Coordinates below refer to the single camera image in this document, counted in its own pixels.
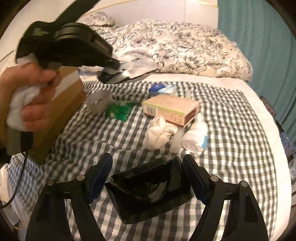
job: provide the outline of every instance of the barcode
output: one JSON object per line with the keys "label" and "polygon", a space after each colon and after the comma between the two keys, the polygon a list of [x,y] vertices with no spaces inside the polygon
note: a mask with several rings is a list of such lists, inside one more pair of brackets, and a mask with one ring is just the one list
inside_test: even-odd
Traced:
{"label": "barcode", "polygon": [[148,115],[156,116],[156,109],[150,106],[144,106],[144,112]]}

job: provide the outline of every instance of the checkered blanket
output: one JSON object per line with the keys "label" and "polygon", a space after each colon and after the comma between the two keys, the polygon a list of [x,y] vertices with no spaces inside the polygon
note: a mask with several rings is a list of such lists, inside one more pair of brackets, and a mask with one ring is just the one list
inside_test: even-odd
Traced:
{"label": "checkered blanket", "polygon": [[[262,211],[269,237],[276,220],[277,188],[273,156],[263,128],[242,92],[216,88],[203,83],[174,83],[178,95],[190,89],[201,103],[201,111],[209,126],[209,144],[204,153],[195,157],[209,174],[223,181],[238,183],[246,180],[252,188]],[[150,118],[142,112],[141,102],[148,98],[151,83],[135,82],[103,85],[98,81],[86,82],[86,94],[98,89],[110,89],[114,98],[136,101],[128,120],[124,123],[104,115],[92,115],[86,105],[77,113],[58,137],[47,157],[39,166],[28,160],[18,196],[30,214],[45,181],[69,181],[95,165],[103,153],[113,156],[111,174],[169,154],[169,145],[161,150],[149,151],[142,147]],[[15,187],[23,157],[15,155],[6,166],[9,182]],[[215,236],[220,240],[227,218],[229,203],[225,203]],[[158,217],[125,225],[118,217],[104,189],[99,199],[91,204],[94,216],[106,240],[189,240],[204,206],[193,198],[188,203]],[[70,201],[66,201],[70,228],[76,240],[80,239]]]}

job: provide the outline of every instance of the green packet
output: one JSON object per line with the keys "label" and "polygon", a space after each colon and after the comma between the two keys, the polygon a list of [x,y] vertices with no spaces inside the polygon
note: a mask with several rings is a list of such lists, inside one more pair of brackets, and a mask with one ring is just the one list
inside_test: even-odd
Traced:
{"label": "green packet", "polygon": [[105,112],[105,116],[108,118],[116,118],[126,122],[135,105],[136,103],[131,101],[117,101],[108,107]]}

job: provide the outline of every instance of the crumpled white cloth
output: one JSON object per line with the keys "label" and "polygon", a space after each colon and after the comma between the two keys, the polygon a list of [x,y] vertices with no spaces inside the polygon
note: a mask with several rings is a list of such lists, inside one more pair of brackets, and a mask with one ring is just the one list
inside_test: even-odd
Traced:
{"label": "crumpled white cloth", "polygon": [[191,125],[181,140],[181,145],[195,155],[200,156],[207,148],[208,143],[208,126],[203,120],[202,113],[198,113],[197,121]]}
{"label": "crumpled white cloth", "polygon": [[168,123],[163,117],[154,117],[148,125],[143,146],[149,150],[157,150],[170,141],[171,135],[176,134],[178,126]]}
{"label": "crumpled white cloth", "polygon": [[[17,59],[16,62],[17,64],[22,65],[30,62],[38,63],[38,60],[32,53],[26,57]],[[11,66],[7,67],[12,67],[17,64],[15,62],[11,62]],[[9,113],[6,119],[6,124],[9,127],[19,131],[27,131],[26,127],[24,126],[24,121],[21,117],[21,111],[26,105],[30,104],[36,96],[39,95],[41,88],[45,87],[46,85],[47,84],[39,84],[34,86],[25,85],[17,88],[14,91],[10,101]]]}

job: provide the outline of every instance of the roll of tape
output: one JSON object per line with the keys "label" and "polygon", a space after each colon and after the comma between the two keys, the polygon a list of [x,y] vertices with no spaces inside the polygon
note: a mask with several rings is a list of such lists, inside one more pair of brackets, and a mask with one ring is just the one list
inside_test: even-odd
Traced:
{"label": "roll of tape", "polygon": [[86,99],[87,108],[92,114],[105,112],[112,103],[112,93],[108,90],[93,92]]}

